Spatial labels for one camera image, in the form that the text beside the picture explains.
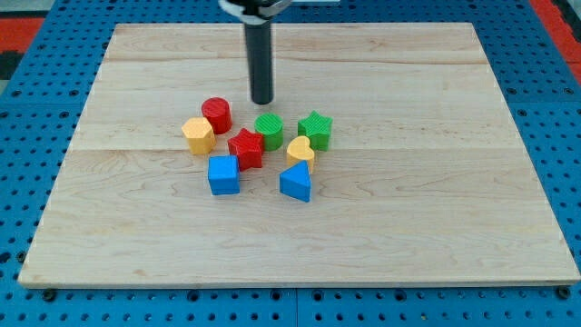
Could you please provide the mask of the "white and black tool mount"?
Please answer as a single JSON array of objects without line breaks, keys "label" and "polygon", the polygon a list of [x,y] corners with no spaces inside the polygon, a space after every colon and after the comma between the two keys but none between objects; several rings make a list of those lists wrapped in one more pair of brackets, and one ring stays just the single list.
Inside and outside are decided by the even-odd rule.
[{"label": "white and black tool mount", "polygon": [[262,25],[291,5],[291,0],[219,0],[220,8],[246,25]]}]

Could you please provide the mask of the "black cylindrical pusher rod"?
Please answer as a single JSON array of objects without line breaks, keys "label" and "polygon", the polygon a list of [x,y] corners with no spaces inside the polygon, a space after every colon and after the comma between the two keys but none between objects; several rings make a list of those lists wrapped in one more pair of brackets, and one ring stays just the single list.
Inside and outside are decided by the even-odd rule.
[{"label": "black cylindrical pusher rod", "polygon": [[271,22],[244,25],[251,100],[269,104],[274,97],[271,50]]}]

